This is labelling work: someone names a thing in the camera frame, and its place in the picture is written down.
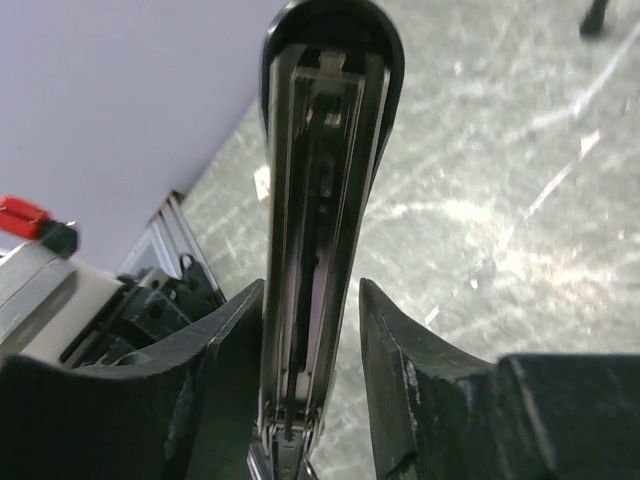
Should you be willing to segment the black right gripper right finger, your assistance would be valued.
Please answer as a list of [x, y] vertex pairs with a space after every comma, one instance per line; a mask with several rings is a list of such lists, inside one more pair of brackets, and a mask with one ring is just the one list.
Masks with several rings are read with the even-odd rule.
[[362, 362], [380, 479], [635, 479], [639, 359], [512, 354], [489, 363], [360, 283]]

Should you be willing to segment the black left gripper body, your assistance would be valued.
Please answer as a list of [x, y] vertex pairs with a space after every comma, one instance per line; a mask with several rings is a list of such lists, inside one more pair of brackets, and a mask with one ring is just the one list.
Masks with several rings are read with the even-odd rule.
[[113, 365], [127, 355], [186, 328], [225, 303], [205, 265], [189, 253], [179, 257], [181, 275], [148, 268], [117, 277], [121, 285], [65, 348], [59, 361], [70, 368]]

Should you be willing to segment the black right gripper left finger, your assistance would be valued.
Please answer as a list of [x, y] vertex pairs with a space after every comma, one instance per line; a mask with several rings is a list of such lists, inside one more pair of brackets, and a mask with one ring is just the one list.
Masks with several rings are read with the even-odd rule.
[[1, 359], [5, 479], [246, 479], [264, 284], [129, 355], [62, 369]]

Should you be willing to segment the beige metal stapler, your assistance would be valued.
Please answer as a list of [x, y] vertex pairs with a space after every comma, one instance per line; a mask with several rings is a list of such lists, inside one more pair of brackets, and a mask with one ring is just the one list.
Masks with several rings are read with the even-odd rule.
[[258, 429], [276, 479], [321, 436], [360, 227], [405, 73], [371, 1], [292, 1], [262, 48], [270, 167]]

